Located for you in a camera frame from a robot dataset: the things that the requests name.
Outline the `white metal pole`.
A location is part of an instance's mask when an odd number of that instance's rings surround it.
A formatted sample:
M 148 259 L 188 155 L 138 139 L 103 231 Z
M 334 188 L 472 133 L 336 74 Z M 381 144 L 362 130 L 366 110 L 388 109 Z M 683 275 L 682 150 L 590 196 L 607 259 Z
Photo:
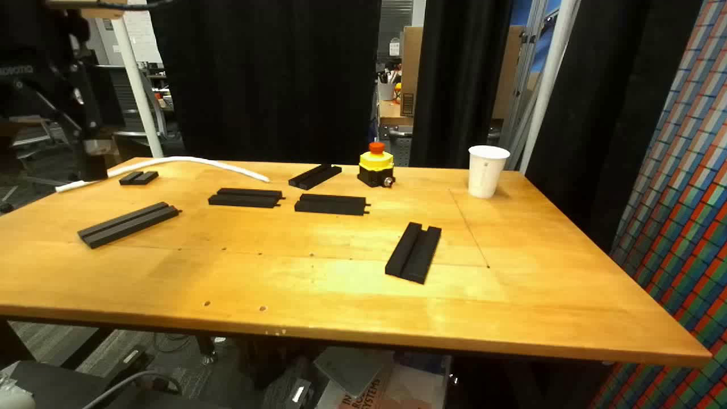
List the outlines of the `white metal pole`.
M 579 5 L 582 5 L 582 0 L 562 0 L 559 18 L 555 22 L 555 35 L 550 43 L 550 55 L 542 65 L 539 92 L 534 100 L 534 109 L 532 109 L 532 117 L 530 117 L 530 127 L 526 127 L 526 136 L 524 136 L 524 147 L 522 147 L 522 156 L 520 156 L 520 165 L 518 165 L 520 172 L 526 172 L 526 168 L 530 168 L 530 160 L 532 160 L 532 155 L 534 155 L 534 147 L 535 147 L 550 100 L 552 100 L 552 91 L 555 91 L 563 57 L 570 46 L 570 33 L 572 33 L 572 27 L 575 27 L 575 21 L 579 13 Z

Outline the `white plastic tube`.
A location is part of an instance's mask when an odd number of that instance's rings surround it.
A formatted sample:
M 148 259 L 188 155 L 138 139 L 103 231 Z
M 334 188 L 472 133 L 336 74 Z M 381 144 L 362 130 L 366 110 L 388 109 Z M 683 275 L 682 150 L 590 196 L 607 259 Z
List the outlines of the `white plastic tube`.
M 270 177 L 266 177 L 262 172 L 254 172 L 254 169 L 247 169 L 241 165 L 231 165 L 231 163 L 217 160 L 217 159 L 201 159 L 201 156 L 154 156 L 154 159 L 146 159 L 146 160 L 136 160 L 136 163 L 126 163 L 126 165 L 115 165 L 115 168 L 107 169 L 107 177 L 121 177 L 132 169 L 142 169 L 142 168 L 154 168 L 154 165 L 166 165 L 166 163 L 200 163 L 200 165 L 230 169 L 230 172 L 237 172 L 237 175 L 243 175 L 243 177 L 249 177 L 257 182 L 270 182 Z M 89 184 L 92 184 L 92 182 L 86 182 L 86 180 L 66 182 L 66 184 L 55 185 L 55 193 L 74 190 L 74 188 L 82 188 Z

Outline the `white paper cup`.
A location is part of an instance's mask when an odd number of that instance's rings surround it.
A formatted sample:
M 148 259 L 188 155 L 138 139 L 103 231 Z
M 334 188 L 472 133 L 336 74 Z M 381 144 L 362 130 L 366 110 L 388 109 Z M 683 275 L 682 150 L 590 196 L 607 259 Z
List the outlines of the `white paper cup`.
M 491 198 L 512 152 L 499 144 L 471 144 L 467 155 L 467 193 Z

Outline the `black curtain left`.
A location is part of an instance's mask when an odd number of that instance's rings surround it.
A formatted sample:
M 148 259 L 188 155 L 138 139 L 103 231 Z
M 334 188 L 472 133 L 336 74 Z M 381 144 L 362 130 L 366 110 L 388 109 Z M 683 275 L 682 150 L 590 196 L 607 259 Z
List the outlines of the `black curtain left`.
M 380 0 L 164 0 L 151 27 L 184 150 L 351 160 L 371 130 Z

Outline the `black rail piece front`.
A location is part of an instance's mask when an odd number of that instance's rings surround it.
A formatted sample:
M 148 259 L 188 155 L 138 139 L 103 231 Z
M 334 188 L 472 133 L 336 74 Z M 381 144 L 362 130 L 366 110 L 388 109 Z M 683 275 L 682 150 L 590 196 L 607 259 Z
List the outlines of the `black rail piece front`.
M 423 283 L 438 248 L 440 229 L 408 222 L 391 251 L 383 272 Z

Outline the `black curtain right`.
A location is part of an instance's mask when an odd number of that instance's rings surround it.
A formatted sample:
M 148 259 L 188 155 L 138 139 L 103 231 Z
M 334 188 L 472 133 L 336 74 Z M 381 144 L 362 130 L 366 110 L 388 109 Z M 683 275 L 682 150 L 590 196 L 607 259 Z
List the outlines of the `black curtain right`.
M 412 160 L 487 139 L 518 0 L 426 0 Z M 526 177 L 612 248 L 705 0 L 582 0 Z

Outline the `small black block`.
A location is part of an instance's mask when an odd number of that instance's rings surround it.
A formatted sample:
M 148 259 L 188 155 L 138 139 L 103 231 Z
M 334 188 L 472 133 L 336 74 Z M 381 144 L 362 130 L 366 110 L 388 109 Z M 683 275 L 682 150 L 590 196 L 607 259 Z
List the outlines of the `small black block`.
M 158 177 L 157 169 L 132 169 L 125 177 L 121 177 L 121 185 L 142 185 L 142 184 L 149 184 L 157 177 Z

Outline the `long black rail piece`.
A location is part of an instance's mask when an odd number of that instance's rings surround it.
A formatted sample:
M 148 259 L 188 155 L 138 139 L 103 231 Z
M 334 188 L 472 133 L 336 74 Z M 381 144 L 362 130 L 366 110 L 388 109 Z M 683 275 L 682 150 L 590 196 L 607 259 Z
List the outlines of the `long black rail piece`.
M 78 236 L 89 246 L 89 248 L 100 248 L 112 241 L 117 241 L 122 236 L 130 236 L 134 231 L 140 231 L 146 227 L 151 227 L 161 219 L 179 216 L 179 209 L 169 205 L 169 202 L 157 202 L 122 216 L 115 216 L 112 219 L 83 227 L 78 231 Z

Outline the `black curtain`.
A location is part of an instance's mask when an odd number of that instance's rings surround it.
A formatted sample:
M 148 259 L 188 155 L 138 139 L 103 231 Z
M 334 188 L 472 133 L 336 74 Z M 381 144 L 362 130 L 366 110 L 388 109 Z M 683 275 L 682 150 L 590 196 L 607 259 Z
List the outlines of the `black curtain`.
M 371 130 L 380 0 L 164 0 L 151 27 L 184 150 L 351 160 Z
M 426 0 L 412 160 L 487 139 L 518 0 Z M 582 0 L 526 177 L 612 248 L 705 0 Z

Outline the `colourful checkered panel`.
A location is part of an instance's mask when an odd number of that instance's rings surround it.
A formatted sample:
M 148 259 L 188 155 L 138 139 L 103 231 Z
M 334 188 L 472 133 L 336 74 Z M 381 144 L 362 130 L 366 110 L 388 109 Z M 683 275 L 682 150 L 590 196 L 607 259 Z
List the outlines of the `colourful checkered panel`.
M 727 0 L 701 0 L 612 255 L 708 358 L 618 364 L 590 409 L 727 409 Z

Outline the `yellow red emergency stop button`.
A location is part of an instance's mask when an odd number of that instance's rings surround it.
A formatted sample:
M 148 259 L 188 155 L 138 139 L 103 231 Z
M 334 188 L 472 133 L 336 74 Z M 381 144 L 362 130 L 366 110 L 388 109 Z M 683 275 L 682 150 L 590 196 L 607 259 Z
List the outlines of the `yellow red emergency stop button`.
M 381 140 L 371 140 L 368 150 L 358 155 L 356 177 L 368 185 L 388 188 L 395 182 L 395 159 Z

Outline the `black rail piece back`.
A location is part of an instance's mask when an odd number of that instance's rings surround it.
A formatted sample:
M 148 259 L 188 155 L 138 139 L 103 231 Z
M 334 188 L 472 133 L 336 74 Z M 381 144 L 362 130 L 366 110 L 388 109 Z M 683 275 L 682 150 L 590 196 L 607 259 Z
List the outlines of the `black rail piece back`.
M 340 168 L 336 163 L 320 163 L 320 165 L 313 165 L 313 168 L 291 177 L 288 184 L 295 188 L 309 190 L 338 172 L 340 172 Z

